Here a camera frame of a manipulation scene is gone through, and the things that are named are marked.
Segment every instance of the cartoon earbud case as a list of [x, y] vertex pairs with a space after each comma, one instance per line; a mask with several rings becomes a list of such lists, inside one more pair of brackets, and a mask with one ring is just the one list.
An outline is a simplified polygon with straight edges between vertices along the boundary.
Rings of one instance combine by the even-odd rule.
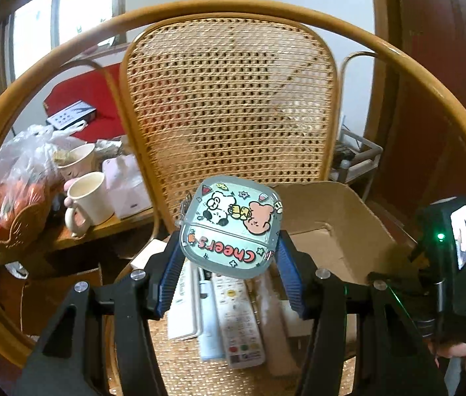
[[251, 180], [214, 176], [204, 180], [182, 217], [185, 256], [208, 271], [248, 279], [268, 269], [277, 247], [282, 202]]

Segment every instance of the brown cartoon bear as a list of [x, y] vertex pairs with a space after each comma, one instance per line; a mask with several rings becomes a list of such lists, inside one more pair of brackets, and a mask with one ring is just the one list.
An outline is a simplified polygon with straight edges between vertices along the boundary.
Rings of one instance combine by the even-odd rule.
[[251, 210], [251, 217], [244, 220], [244, 226], [247, 230], [254, 235], [268, 232], [271, 228], [269, 221], [271, 213], [273, 213], [273, 206], [270, 204], [261, 205], [256, 201], [251, 201], [249, 208]]

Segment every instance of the wooden table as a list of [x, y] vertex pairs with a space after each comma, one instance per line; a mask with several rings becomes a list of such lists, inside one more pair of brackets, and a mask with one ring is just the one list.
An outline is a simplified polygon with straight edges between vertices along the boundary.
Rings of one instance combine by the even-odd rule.
[[98, 240], [119, 232], [128, 231], [129, 229], [153, 222], [153, 220], [154, 212], [152, 208], [143, 210], [140, 213], [124, 219], [118, 219], [114, 214], [106, 222], [91, 227], [88, 232], [80, 238], [72, 237], [69, 229], [64, 224], [49, 227], [20, 255], [18, 253], [1, 252], [0, 265], [15, 261], [22, 262], [22, 259], [31, 253], [35, 253], [37, 256], [43, 256], [48, 252], [78, 246], [88, 241]]

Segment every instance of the red cushion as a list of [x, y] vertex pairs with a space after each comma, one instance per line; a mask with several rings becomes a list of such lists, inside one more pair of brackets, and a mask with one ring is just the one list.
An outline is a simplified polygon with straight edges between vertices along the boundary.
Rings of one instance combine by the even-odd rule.
[[[119, 84], [119, 63], [105, 69], [112, 75], [116, 85]], [[97, 109], [97, 115], [95, 120], [81, 132], [74, 134], [74, 137], [93, 143], [100, 138], [109, 139], [125, 133], [105, 77], [97, 70], [55, 85], [44, 101], [46, 113], [48, 116], [54, 115], [79, 100], [93, 105]]]

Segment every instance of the window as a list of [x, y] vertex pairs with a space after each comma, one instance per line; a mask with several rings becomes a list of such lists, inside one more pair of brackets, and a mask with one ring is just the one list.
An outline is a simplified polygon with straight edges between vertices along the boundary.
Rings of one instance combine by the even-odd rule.
[[[15, 11], [9, 26], [11, 80], [54, 47], [110, 19], [113, 12], [112, 0], [32, 0], [23, 5]], [[99, 46], [113, 42], [114, 37]]]

